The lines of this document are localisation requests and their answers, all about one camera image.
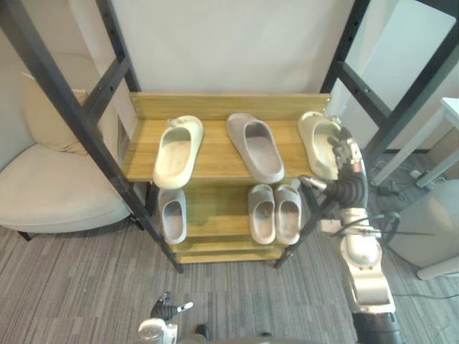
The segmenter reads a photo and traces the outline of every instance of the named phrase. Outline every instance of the power strip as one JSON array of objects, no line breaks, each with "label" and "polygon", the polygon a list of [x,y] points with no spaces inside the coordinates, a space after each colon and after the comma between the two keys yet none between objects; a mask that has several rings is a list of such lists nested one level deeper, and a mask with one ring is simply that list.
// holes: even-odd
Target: power strip
[{"label": "power strip", "polygon": [[410,172],[410,177],[413,178],[414,180],[419,179],[420,176],[422,176],[422,173],[420,173],[416,169],[414,169],[413,171]]}]

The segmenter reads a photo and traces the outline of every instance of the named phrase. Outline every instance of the chair leg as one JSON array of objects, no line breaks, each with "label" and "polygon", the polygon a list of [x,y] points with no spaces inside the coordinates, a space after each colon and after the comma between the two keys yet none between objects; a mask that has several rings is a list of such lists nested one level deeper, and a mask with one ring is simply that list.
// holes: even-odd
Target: chair leg
[{"label": "chair leg", "polygon": [[134,224],[136,224],[137,228],[143,231],[143,227],[138,223],[137,219],[131,215],[129,215],[129,220],[131,220]]},{"label": "chair leg", "polygon": [[32,238],[30,237],[29,233],[26,233],[25,231],[18,231],[19,235],[21,237],[23,237],[24,239],[26,239],[26,241],[30,241],[32,240]]}]

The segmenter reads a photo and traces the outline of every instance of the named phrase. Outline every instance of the slipper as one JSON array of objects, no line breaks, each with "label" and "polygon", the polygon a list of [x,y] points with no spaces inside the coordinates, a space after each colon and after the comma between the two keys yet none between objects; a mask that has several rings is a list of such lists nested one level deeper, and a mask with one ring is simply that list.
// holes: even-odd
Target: slipper
[{"label": "slipper", "polygon": [[284,178],[284,165],[268,125],[248,113],[227,119],[227,134],[253,178],[275,183]]},{"label": "slipper", "polygon": [[279,185],[274,192],[275,235],[285,245],[293,245],[300,239],[301,197],[290,185]]},{"label": "slipper", "polygon": [[312,172],[325,179],[338,179],[338,166],[333,146],[328,138],[336,137],[340,131],[338,123],[323,114],[310,111],[298,121],[298,132],[306,149]]},{"label": "slipper", "polygon": [[181,189],[160,189],[158,209],[161,228],[168,244],[179,244],[186,238],[186,199]]},{"label": "slipper", "polygon": [[159,188],[181,188],[188,183],[203,134],[202,123],[194,116],[167,122],[153,170],[153,181]]},{"label": "slipper", "polygon": [[252,187],[248,196],[250,233],[259,244],[270,244],[275,238],[274,196],[269,185]]}]

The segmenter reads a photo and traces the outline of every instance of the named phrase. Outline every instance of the wooden shelf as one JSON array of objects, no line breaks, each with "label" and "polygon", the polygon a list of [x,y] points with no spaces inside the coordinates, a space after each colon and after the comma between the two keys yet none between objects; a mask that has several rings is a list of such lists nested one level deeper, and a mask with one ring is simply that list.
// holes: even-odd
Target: wooden shelf
[{"label": "wooden shelf", "polygon": [[187,186],[187,237],[250,235],[248,190],[249,186]]},{"label": "wooden shelf", "polygon": [[176,253],[191,252],[221,252],[221,251],[259,251],[266,249],[281,248],[274,244],[261,245],[255,242],[251,236],[220,236],[191,237],[178,245],[171,245]]},{"label": "wooden shelf", "polygon": [[167,120],[192,115],[200,120],[226,120],[249,113],[261,120],[298,120],[306,111],[323,112],[328,93],[160,93],[132,92],[139,119]]},{"label": "wooden shelf", "polygon": [[297,129],[306,111],[326,108],[330,95],[260,94],[161,94],[131,93],[139,122],[123,162],[131,181],[151,181],[161,135],[169,118],[196,115],[204,126],[190,183],[253,185],[249,174],[225,130],[228,115],[248,112],[270,126],[285,166],[285,180],[311,173],[306,151]]},{"label": "wooden shelf", "polygon": [[183,264],[207,262],[241,262],[247,260],[271,260],[281,256],[281,249],[267,249],[263,251],[229,251],[208,253],[179,253],[177,258]]},{"label": "wooden shelf", "polygon": [[[285,179],[311,173],[296,120],[267,120],[284,162]],[[253,185],[239,153],[228,138],[223,120],[203,120],[204,139],[199,149],[191,183],[235,183]],[[153,164],[165,120],[139,120],[124,158],[123,172],[131,181],[151,181]]]},{"label": "wooden shelf", "polygon": [[247,193],[257,181],[228,138],[225,121],[235,112],[264,120],[284,162],[285,178],[311,173],[297,122],[323,111],[330,95],[131,93],[139,121],[123,162],[131,181],[152,181],[153,164],[169,118],[195,115],[204,126],[191,180],[184,187],[187,236],[171,245],[181,263],[277,259],[279,243],[260,245],[250,236]]}]

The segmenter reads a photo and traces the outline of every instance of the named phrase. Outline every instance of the wooden shoe rack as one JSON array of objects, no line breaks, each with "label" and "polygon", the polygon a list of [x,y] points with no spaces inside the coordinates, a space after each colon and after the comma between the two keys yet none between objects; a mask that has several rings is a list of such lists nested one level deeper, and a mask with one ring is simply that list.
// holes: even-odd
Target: wooden shoe rack
[{"label": "wooden shoe rack", "polygon": [[247,192],[257,183],[227,137],[225,120],[246,112],[271,128],[285,167],[283,183],[311,173],[297,129],[306,111],[323,112],[329,94],[203,94],[132,92],[138,124],[123,162],[130,181],[152,182],[161,134],[166,121],[181,115],[197,116],[204,139],[190,182],[184,187],[187,237],[171,245],[181,263],[277,259],[276,242],[260,245],[250,236]]}]

